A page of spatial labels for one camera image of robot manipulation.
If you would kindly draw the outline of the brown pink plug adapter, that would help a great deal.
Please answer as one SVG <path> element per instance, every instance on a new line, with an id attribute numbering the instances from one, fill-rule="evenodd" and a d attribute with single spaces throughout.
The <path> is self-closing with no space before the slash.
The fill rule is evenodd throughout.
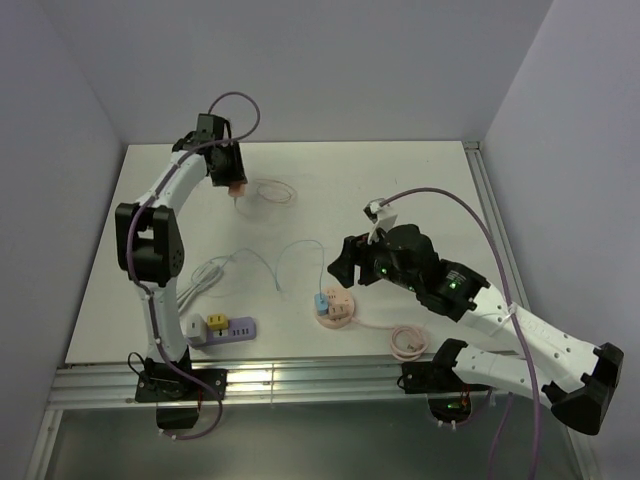
<path id="1" fill-rule="evenodd" d="M 341 286 L 329 286 L 323 292 L 327 295 L 330 306 L 347 305 L 352 300 L 350 292 Z"/>

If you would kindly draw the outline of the blue plug adapter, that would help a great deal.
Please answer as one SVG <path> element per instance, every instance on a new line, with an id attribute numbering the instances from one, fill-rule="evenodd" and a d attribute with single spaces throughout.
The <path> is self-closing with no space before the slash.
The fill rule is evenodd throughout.
<path id="1" fill-rule="evenodd" d="M 314 307 L 316 314 L 325 316 L 329 311 L 329 300 L 326 294 L 319 292 L 314 295 Z"/>

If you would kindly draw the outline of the purple power strip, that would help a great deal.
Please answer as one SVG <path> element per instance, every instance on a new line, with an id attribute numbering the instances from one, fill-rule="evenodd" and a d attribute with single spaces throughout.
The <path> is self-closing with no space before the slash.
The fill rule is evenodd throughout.
<path id="1" fill-rule="evenodd" d="M 196 349 L 209 346 L 217 346 L 230 343 L 238 343 L 254 340 L 257 336 L 257 327 L 253 317 L 238 317 L 229 320 L 229 328 L 222 331 L 211 331 L 207 326 L 207 340 L 203 344 L 187 343 Z"/>

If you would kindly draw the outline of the yellow plug adapter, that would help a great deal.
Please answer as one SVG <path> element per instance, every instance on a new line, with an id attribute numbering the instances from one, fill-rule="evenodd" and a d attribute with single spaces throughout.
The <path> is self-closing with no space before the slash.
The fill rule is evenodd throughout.
<path id="1" fill-rule="evenodd" d="M 208 315 L 206 323 L 211 331 L 222 331 L 229 328 L 229 318 L 225 314 Z"/>

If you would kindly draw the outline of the white plug adapter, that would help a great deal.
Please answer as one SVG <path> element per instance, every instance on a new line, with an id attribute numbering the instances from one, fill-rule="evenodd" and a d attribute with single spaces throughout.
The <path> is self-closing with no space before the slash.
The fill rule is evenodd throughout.
<path id="1" fill-rule="evenodd" d="M 203 344 L 207 340 L 207 323 L 197 313 L 190 314 L 186 320 L 186 338 L 191 344 Z"/>

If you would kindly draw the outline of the round pink power socket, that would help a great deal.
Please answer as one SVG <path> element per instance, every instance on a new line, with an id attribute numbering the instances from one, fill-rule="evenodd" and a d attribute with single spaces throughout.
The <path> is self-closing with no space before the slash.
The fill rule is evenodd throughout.
<path id="1" fill-rule="evenodd" d="M 355 310 L 355 300 L 352 296 L 352 300 L 347 305 L 329 305 L 328 314 L 325 316 L 317 315 L 314 307 L 314 316 L 318 323 L 325 328 L 341 329 L 351 322 L 355 314 Z"/>

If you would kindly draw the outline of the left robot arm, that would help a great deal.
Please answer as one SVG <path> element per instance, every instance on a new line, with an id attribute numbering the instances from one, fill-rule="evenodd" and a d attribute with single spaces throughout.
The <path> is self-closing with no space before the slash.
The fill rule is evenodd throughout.
<path id="1" fill-rule="evenodd" d="M 185 261 L 177 216 L 207 177 L 215 187 L 229 190 L 247 183 L 239 143 L 227 122 L 211 130 L 198 127 L 178 140 L 149 190 L 115 210 L 118 264 L 135 285 L 147 333 L 139 381 L 169 399 L 183 400 L 192 393 L 223 398 L 192 372 L 177 302 L 177 277 Z"/>

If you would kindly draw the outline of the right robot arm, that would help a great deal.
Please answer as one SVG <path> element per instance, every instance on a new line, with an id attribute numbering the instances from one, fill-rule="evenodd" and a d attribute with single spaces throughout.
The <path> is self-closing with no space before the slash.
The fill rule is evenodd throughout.
<path id="1" fill-rule="evenodd" d="M 509 350 L 508 358 L 448 339 L 431 362 L 435 383 L 485 385 L 537 399 L 565 426 L 595 436 L 618 387 L 624 354 L 612 343 L 580 340 L 507 300 L 469 267 L 446 260 L 413 224 L 369 241 L 345 238 L 328 267 L 345 288 L 385 280 L 415 294 L 429 311 L 475 329 Z"/>

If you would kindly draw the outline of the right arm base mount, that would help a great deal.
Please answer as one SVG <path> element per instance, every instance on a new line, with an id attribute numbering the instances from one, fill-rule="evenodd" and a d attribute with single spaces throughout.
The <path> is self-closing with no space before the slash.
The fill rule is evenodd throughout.
<path id="1" fill-rule="evenodd" d="M 469 384 L 433 362 L 404 362 L 396 385 L 406 395 L 424 395 L 433 422 L 450 430 L 468 424 L 491 402 L 492 389 Z"/>

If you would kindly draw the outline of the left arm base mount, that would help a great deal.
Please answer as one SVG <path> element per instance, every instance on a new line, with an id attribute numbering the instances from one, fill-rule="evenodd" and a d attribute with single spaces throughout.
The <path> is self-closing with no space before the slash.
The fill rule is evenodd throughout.
<path id="1" fill-rule="evenodd" d="M 200 411 L 206 401 L 223 400 L 227 386 L 226 369 L 199 369 L 192 375 L 210 387 L 213 392 L 199 384 L 177 383 L 142 377 L 138 381 L 134 401 L 142 405 L 156 407 L 156 425 L 162 430 L 184 431 L 193 428 L 199 419 Z"/>

